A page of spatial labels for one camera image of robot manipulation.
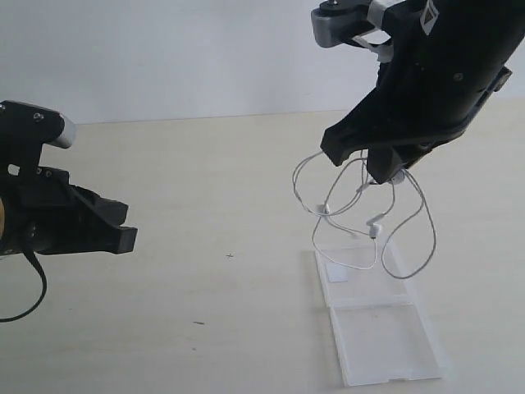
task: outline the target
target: black strap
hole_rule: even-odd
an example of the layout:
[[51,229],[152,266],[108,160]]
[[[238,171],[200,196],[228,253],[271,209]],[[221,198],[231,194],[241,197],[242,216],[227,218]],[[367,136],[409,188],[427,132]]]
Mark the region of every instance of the black strap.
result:
[[19,314],[18,316],[14,316],[12,318],[0,318],[0,323],[15,322],[16,320],[20,320],[28,314],[31,314],[35,309],[39,307],[39,305],[43,301],[43,298],[48,292],[48,279],[46,278],[46,273],[43,271],[42,265],[34,255],[34,251],[29,247],[29,244],[27,242],[22,242],[21,247],[22,253],[24,254],[25,258],[27,259],[27,261],[30,262],[30,264],[33,266],[34,270],[38,273],[40,279],[42,280],[42,293],[40,293],[40,297],[36,301],[36,303],[31,308],[27,309],[23,314]]

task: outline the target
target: black cable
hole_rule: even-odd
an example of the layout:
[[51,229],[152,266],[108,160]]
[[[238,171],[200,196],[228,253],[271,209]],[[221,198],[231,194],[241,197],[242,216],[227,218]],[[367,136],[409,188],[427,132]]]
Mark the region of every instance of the black cable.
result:
[[0,318],[0,323],[15,322],[16,320],[20,320],[28,314],[31,314],[35,309],[37,309],[40,306],[40,304],[42,304],[43,298],[48,292],[48,279],[46,278],[46,273],[44,272],[39,260],[36,258],[34,251],[29,247],[29,244],[27,242],[22,242],[21,247],[22,253],[24,254],[25,258],[27,259],[27,261],[30,262],[30,264],[33,266],[34,270],[38,273],[40,279],[42,280],[42,293],[40,293],[40,297],[36,301],[36,303],[31,308],[27,309],[23,314],[19,314],[18,316],[14,316],[12,318]]

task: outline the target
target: white wall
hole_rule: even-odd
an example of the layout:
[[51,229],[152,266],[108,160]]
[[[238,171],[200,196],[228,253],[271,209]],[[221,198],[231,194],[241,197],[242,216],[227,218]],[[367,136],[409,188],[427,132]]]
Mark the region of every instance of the white wall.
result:
[[[319,0],[16,0],[0,10],[0,99],[79,123],[353,107],[371,53],[324,50]],[[512,61],[525,66],[525,48]],[[525,74],[501,95],[521,96]]]

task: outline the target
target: sticker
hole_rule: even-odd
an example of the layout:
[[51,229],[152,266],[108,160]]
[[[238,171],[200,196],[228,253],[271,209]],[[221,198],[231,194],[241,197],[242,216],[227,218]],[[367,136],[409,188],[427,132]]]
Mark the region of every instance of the sticker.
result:
[[423,31],[426,35],[430,35],[439,16],[440,13],[437,11],[434,2],[432,0],[428,0],[425,11],[423,11],[423,14],[421,15],[421,27],[423,28]]

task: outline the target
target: white table surface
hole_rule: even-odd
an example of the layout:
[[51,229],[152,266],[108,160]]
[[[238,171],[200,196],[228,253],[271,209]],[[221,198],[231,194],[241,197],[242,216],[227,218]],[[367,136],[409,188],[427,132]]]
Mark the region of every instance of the white table surface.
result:
[[[290,188],[294,165],[344,115],[318,112],[82,126],[72,149],[45,149],[44,165],[128,203],[139,237],[133,254],[42,257],[48,298],[0,326],[0,392],[523,392],[524,108],[494,100],[413,171],[439,236],[416,283],[450,358],[446,379],[343,388],[314,220]],[[324,158],[305,170],[310,204],[334,174]],[[356,182],[348,177],[346,195]],[[363,227],[387,191],[370,191],[346,222]],[[399,199],[387,228],[418,203],[408,186]],[[345,244],[327,229],[321,239]],[[397,238],[412,267],[430,243],[424,218]],[[38,291],[22,258],[0,264],[2,315]]]

